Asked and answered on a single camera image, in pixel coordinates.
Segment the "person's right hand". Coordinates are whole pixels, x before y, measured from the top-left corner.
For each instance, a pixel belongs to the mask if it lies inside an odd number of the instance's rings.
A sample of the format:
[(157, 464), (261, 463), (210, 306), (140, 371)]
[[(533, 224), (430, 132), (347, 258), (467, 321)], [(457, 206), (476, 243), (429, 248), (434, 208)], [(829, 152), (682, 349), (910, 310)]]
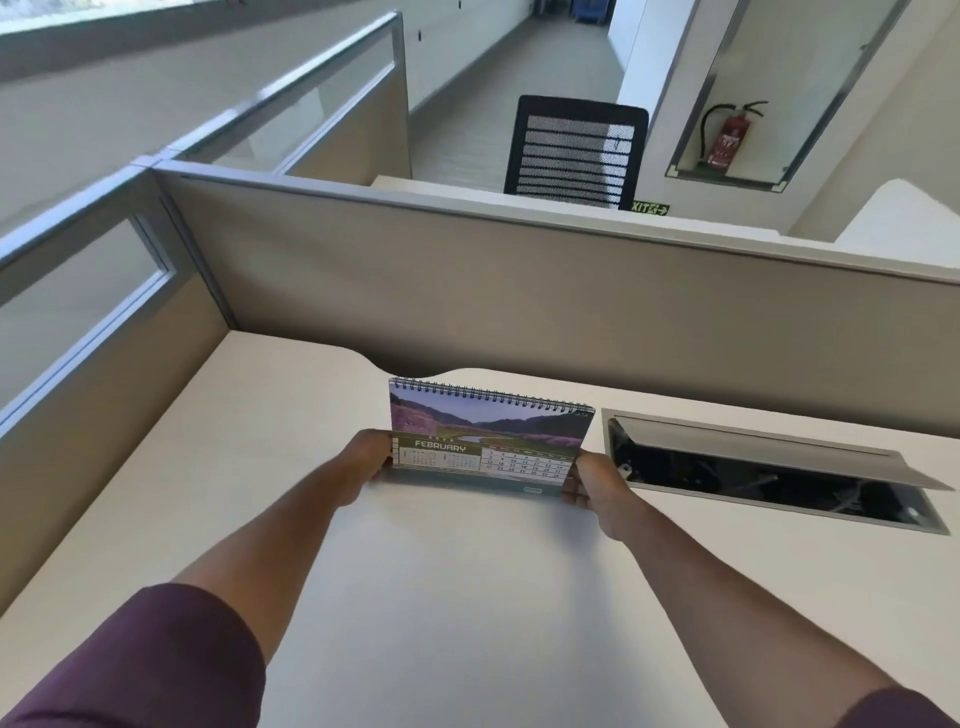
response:
[[(597, 452), (580, 450), (579, 454)], [(639, 539), (644, 516), (650, 512), (649, 504), (627, 485), (611, 459), (608, 484), (584, 487), (577, 477), (577, 457), (561, 486), (560, 499), (565, 504), (594, 513), (607, 537), (630, 548)]]

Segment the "person's left hand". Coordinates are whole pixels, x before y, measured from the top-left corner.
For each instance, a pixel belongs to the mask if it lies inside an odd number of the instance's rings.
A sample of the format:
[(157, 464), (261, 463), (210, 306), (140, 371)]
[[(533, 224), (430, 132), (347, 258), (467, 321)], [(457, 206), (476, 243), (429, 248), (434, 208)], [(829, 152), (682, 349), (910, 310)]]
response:
[(381, 470), (371, 467), (367, 457), (366, 431), (381, 429), (358, 431), (335, 457), (319, 469), (322, 489), (332, 499), (335, 508), (353, 504), (362, 487)]

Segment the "spiral-bound desk calendar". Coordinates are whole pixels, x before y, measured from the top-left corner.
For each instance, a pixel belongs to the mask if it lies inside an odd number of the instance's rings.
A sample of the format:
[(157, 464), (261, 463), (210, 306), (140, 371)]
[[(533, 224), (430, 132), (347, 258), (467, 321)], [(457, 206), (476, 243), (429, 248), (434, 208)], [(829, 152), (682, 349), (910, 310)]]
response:
[(394, 377), (396, 470), (428, 482), (558, 496), (591, 428), (586, 404)]

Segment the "person's left forearm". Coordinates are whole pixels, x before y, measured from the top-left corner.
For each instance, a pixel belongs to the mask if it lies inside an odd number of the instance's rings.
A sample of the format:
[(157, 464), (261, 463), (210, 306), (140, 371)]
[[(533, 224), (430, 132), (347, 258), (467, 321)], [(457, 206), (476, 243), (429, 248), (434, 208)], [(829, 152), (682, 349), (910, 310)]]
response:
[(174, 577), (209, 593), (250, 630), (265, 664), (276, 655), (337, 511), (353, 504), (368, 477), (301, 480), (251, 521)]

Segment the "person's right forearm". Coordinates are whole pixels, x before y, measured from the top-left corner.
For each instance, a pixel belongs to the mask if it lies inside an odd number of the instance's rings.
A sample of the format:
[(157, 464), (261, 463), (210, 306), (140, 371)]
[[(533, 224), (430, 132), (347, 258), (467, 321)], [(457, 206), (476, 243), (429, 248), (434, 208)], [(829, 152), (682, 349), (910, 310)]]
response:
[(833, 728), (898, 685), (632, 491), (591, 506), (638, 564), (729, 728)]

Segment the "beige cubicle partition panel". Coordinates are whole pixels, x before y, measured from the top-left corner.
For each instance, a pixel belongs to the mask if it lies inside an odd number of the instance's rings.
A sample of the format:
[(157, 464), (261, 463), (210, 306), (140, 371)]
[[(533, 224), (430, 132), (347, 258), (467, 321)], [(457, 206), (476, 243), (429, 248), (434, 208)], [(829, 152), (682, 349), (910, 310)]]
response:
[(166, 160), (242, 332), (960, 439), (960, 271), (507, 197)]

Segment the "black mesh office chair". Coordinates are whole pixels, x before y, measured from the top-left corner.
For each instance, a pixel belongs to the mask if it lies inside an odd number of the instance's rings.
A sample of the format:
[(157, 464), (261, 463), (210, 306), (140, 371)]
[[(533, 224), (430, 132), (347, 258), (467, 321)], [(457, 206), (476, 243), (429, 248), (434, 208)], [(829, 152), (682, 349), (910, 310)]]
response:
[(649, 123), (649, 112), (638, 106), (522, 95), (503, 191), (629, 212)]

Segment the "glass-topped cubicle partition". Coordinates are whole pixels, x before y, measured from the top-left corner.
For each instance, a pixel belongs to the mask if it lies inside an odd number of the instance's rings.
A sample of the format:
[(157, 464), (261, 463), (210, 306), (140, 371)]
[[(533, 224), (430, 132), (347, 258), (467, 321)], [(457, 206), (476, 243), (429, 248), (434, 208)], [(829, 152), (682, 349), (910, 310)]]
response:
[(407, 120), (394, 6), (0, 236), (0, 615), (235, 327), (158, 164), (210, 164), (329, 81)]

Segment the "purple left sleeve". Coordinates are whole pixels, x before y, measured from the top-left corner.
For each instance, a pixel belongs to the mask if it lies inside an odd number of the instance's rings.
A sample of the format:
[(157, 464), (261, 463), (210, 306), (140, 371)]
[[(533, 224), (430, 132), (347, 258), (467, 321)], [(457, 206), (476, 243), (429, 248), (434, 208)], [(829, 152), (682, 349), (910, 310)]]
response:
[(234, 609), (200, 588), (139, 589), (0, 728), (257, 728), (266, 662)]

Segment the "purple sleeve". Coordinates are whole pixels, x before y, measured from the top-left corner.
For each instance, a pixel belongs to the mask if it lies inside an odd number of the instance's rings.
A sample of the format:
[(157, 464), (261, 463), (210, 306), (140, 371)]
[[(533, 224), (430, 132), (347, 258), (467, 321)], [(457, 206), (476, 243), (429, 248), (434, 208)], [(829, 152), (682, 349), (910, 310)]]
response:
[(0, 728), (257, 728), (266, 662), (234, 609), (200, 588), (139, 589)]
[(834, 728), (960, 728), (960, 722), (918, 691), (896, 686), (863, 697)]

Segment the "red fire extinguisher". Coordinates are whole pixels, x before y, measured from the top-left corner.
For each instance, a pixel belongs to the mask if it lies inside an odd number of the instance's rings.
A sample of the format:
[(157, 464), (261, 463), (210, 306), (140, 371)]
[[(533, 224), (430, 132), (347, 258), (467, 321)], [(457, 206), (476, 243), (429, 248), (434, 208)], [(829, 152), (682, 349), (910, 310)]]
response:
[[(726, 173), (734, 161), (739, 148), (752, 125), (750, 116), (763, 117), (761, 107), (769, 104), (767, 100), (754, 101), (737, 105), (734, 103), (716, 103), (702, 115), (699, 127), (700, 154), (699, 162), (706, 167)], [(711, 116), (717, 112), (731, 112), (724, 120), (719, 131), (708, 147), (706, 127)]]

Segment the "purple right sleeve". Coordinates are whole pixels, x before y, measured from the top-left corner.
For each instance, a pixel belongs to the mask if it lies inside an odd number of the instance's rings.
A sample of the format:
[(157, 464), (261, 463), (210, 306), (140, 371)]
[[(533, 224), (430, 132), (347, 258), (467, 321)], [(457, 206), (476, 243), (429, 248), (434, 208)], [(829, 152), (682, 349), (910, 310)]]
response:
[(918, 691), (896, 686), (863, 697), (834, 728), (960, 728), (960, 722)]

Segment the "glass fire extinguisher cabinet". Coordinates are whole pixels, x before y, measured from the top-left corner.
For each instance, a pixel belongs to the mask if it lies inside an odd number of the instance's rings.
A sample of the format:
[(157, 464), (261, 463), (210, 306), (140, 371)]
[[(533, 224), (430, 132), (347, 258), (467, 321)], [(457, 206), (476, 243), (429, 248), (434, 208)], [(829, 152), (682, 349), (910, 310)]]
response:
[[(738, 0), (666, 177), (783, 192), (910, 0)], [(726, 173), (699, 161), (710, 107), (767, 100)], [(706, 123), (710, 147), (731, 111)]]

